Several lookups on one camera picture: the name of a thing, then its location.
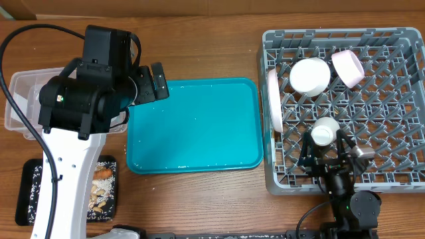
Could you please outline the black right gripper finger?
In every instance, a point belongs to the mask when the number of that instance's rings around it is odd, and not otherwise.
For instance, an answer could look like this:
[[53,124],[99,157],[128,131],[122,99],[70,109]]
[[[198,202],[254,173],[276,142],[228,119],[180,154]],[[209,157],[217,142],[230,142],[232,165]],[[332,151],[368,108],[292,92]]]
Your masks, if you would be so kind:
[[315,159],[314,153],[315,144],[312,139],[311,133],[306,131],[303,134],[302,147],[300,152],[301,163],[313,163]]
[[338,129],[336,131],[336,146],[337,146],[337,155],[342,156],[345,154],[344,143],[346,143],[350,149],[355,147],[355,142],[351,140],[347,134],[342,130]]

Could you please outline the white paper cup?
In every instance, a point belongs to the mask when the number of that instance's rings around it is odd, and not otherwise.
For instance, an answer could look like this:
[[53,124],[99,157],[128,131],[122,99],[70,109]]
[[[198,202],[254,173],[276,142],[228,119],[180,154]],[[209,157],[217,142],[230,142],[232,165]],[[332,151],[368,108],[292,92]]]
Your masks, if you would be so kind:
[[316,145],[327,146],[336,140],[338,129],[340,126],[334,118],[319,118],[313,125],[311,136]]

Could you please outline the white bowl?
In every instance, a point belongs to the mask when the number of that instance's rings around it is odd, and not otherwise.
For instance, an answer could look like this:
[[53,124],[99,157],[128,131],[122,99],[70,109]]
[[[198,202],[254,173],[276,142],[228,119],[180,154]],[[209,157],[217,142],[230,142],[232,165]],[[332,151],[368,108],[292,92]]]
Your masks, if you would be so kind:
[[291,87],[296,92],[314,97],[328,87],[331,71],[324,60],[306,58],[293,65],[289,79]]

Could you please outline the pink bowl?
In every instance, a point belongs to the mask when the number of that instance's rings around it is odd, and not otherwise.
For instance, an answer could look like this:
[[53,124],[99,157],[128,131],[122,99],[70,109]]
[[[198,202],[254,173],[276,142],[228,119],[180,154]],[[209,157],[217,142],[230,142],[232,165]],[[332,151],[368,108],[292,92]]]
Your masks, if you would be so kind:
[[361,62],[353,51],[343,50],[334,53],[331,59],[336,73],[346,87],[353,88],[365,77]]

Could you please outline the white plate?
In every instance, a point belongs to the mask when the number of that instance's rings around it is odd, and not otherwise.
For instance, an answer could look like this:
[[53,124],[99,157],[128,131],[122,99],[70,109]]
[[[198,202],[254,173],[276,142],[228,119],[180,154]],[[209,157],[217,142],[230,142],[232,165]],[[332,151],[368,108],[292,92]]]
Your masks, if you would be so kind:
[[278,76],[276,69],[273,68],[268,72],[267,77],[268,100],[270,108],[270,116],[275,131],[283,132],[282,108],[280,101],[280,91],[278,85]]

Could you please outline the orange carrot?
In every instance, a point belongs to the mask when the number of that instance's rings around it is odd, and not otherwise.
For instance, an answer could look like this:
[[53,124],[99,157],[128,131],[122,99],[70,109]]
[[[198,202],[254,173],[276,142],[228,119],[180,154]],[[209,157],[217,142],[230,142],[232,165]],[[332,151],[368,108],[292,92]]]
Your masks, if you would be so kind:
[[104,180],[113,175],[113,171],[111,169],[101,169],[94,172],[94,180]]

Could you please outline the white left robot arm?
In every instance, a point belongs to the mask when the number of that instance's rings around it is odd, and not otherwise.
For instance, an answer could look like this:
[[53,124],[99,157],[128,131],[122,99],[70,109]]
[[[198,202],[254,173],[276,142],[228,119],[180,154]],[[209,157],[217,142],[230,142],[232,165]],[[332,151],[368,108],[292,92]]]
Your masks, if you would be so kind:
[[137,35],[89,25],[81,57],[72,59],[40,90],[37,130],[1,89],[43,150],[33,238],[85,238],[96,163],[112,119],[132,106],[164,100],[169,89],[161,63],[143,66],[131,47]]

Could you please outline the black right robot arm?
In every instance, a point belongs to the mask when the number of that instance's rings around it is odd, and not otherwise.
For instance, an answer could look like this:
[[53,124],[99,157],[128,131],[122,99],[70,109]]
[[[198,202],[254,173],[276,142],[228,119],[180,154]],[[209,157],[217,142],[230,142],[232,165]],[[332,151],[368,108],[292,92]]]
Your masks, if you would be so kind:
[[[329,200],[308,210],[298,221],[296,238],[378,238],[378,216],[382,200],[372,191],[356,191],[355,182],[375,158],[371,147],[358,146],[347,134],[336,131],[337,156],[325,159],[319,146],[314,142],[310,131],[303,134],[301,152],[297,164],[309,167],[307,174],[325,185],[319,188]],[[319,230],[302,230],[302,222],[317,209],[329,205],[333,221],[324,222]]]

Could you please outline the grey dishwasher rack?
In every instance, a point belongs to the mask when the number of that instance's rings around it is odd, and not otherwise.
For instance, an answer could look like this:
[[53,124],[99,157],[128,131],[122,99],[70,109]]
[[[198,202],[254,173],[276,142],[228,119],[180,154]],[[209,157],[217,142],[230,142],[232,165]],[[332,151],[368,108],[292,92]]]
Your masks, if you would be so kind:
[[[292,66],[305,58],[331,62],[351,50],[365,77],[348,88],[336,73],[318,96],[297,93],[289,83]],[[356,188],[379,193],[424,191],[424,36],[406,28],[288,29],[262,35],[258,73],[263,107],[266,188],[273,195],[319,193],[317,182],[298,165],[302,135],[322,117],[339,122],[375,159],[357,177]],[[283,132],[274,130],[267,77],[275,68]]]

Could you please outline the teal plastic tray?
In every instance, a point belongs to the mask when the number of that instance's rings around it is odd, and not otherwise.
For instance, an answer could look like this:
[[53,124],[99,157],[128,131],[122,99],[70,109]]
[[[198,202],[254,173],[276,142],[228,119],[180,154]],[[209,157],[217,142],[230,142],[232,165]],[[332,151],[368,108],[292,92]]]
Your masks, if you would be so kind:
[[137,174],[252,169],[263,159],[258,89],[248,78],[172,80],[165,100],[134,106],[126,163]]

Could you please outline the clear plastic bin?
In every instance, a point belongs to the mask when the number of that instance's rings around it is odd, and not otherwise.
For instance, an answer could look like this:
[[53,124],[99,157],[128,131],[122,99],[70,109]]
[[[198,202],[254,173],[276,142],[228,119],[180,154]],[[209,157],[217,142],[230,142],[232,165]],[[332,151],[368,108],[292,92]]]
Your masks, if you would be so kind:
[[[20,71],[14,73],[11,77],[9,91],[15,103],[38,133],[43,132],[43,127],[39,124],[39,113],[41,110],[40,90],[45,84],[49,83],[51,78],[58,76],[62,70],[63,68],[45,68]],[[86,86],[87,83],[77,81],[76,71],[73,71],[65,80],[64,88],[54,97],[54,103],[62,106],[67,100],[70,100],[67,91],[83,90]],[[6,103],[5,106],[4,126],[9,131],[22,133],[25,139],[34,139],[34,136],[11,107],[10,103]]]

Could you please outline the black tray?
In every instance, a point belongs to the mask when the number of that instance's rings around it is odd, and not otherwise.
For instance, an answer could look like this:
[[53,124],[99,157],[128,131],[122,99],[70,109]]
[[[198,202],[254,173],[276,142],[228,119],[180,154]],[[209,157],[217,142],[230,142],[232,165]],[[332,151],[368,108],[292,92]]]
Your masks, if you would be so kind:
[[[42,171],[42,159],[30,159],[23,166],[15,213],[15,222],[19,226],[30,226],[35,222]],[[99,157],[89,196],[88,222],[106,222],[113,219],[117,201],[116,179],[116,159],[110,155]]]

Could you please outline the rice and peanut scraps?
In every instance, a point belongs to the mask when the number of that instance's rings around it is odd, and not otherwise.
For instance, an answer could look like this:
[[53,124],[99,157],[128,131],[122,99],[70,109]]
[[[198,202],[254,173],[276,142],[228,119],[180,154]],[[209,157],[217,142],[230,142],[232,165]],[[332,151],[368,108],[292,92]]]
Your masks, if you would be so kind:
[[[87,222],[105,222],[113,219],[116,207],[116,166],[114,159],[99,161],[95,171],[101,169],[111,169],[113,175],[104,180],[92,181],[92,189],[88,206]],[[29,205],[24,210],[27,215],[24,217],[28,225],[33,225],[37,213],[37,203],[41,187],[42,165],[33,168],[33,178],[30,180],[31,189],[27,198]]]

